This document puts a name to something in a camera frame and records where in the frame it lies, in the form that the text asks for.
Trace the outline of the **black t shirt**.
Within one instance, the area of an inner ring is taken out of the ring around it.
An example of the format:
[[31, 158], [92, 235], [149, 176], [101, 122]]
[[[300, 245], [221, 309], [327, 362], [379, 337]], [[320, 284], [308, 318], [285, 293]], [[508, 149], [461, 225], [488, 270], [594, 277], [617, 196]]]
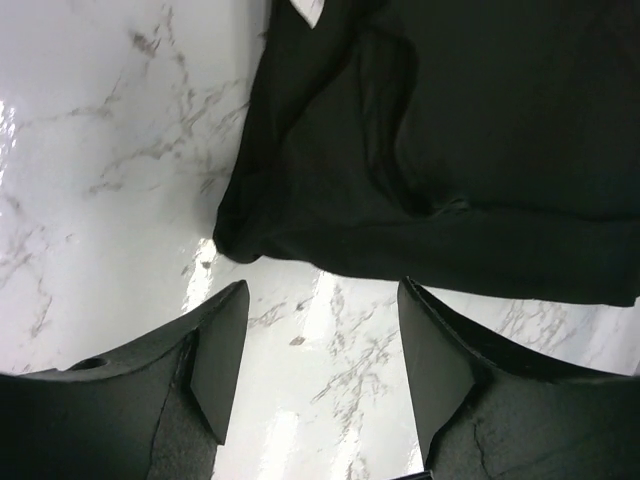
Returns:
[[635, 1], [270, 12], [213, 239], [484, 296], [639, 295]]

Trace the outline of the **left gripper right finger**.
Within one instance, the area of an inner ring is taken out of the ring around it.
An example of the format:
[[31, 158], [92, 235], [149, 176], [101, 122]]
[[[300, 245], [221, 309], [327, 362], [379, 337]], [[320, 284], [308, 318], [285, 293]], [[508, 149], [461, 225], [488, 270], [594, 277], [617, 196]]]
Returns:
[[570, 364], [397, 294], [426, 479], [635, 479], [639, 380]]

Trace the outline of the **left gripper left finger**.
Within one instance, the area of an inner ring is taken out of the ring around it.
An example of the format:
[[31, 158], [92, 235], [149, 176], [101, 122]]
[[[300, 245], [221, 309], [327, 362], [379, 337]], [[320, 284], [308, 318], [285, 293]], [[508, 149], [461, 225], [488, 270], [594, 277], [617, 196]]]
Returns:
[[1, 378], [5, 479], [208, 479], [248, 326], [230, 284], [191, 312], [66, 370]]

